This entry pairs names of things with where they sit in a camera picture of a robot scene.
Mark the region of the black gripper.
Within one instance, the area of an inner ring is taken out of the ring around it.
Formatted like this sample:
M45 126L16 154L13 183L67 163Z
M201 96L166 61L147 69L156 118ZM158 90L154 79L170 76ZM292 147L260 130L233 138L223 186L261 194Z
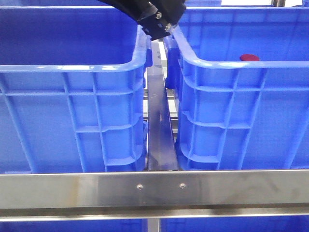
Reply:
M152 41L170 35L186 9L183 0L142 0L145 6L137 19L144 33Z

